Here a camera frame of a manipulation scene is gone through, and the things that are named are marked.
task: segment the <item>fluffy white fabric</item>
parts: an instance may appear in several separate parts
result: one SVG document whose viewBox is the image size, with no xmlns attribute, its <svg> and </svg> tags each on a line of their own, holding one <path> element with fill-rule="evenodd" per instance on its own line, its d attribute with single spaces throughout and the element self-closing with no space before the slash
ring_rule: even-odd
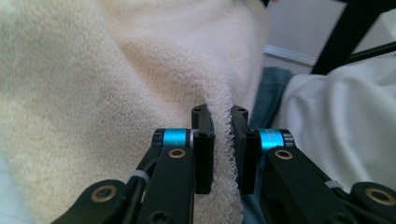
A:
<svg viewBox="0 0 396 224">
<path fill-rule="evenodd" d="M 297 75 L 276 125 L 349 191 L 374 181 L 396 189 L 396 59 L 343 66 L 327 77 Z"/>
<path fill-rule="evenodd" d="M 194 219 L 241 222 L 228 110 L 252 106 L 267 24 L 253 0 L 1 1 L 0 148 L 35 222 L 125 180 L 154 130 L 189 128 L 200 104 L 215 180 Z"/>
</svg>

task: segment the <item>black metal frame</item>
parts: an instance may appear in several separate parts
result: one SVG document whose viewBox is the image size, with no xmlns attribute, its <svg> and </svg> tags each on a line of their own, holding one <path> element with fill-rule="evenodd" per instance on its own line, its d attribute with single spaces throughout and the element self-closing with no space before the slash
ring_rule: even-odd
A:
<svg viewBox="0 0 396 224">
<path fill-rule="evenodd" d="M 312 74 L 327 75 L 334 68 L 395 50 L 396 42 L 352 54 L 383 13 L 396 8 L 395 0 L 348 0 Z"/>
</svg>

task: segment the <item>denim fabric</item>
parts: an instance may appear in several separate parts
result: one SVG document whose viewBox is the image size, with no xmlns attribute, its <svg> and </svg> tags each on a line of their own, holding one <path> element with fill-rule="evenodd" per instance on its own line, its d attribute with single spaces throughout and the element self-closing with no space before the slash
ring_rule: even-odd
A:
<svg viewBox="0 0 396 224">
<path fill-rule="evenodd" d="M 288 82 L 292 77 L 289 70 L 278 67 L 267 67 L 263 69 L 262 81 L 256 96 L 249 125 L 250 128 L 263 129 L 270 128 L 272 121 L 280 107 L 280 101 Z M 256 176 L 256 186 L 254 194 L 243 195 L 244 224 L 265 223 L 260 208 L 260 194 L 262 190 L 262 173 L 259 169 Z"/>
</svg>

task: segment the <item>metal screw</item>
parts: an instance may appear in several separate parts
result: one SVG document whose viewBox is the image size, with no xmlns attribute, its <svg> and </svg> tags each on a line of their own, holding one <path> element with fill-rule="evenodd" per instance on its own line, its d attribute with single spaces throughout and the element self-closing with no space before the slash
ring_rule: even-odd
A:
<svg viewBox="0 0 396 224">
<path fill-rule="evenodd" d="M 117 188 L 113 185 L 104 185 L 97 188 L 91 195 L 91 200 L 95 203 L 104 203 L 114 198 Z"/>
<path fill-rule="evenodd" d="M 174 159 L 182 158 L 186 155 L 186 151 L 181 148 L 175 148 L 168 152 L 169 157 Z"/>
<path fill-rule="evenodd" d="M 293 154 L 286 150 L 277 150 L 275 155 L 282 160 L 291 160 L 293 158 Z"/>
<path fill-rule="evenodd" d="M 382 189 L 368 188 L 365 193 L 370 199 L 377 203 L 381 203 L 386 206 L 396 205 L 396 199 Z"/>
<path fill-rule="evenodd" d="M 164 211 L 155 211 L 148 217 L 149 224 L 172 224 L 172 218 L 170 218 Z"/>
</svg>

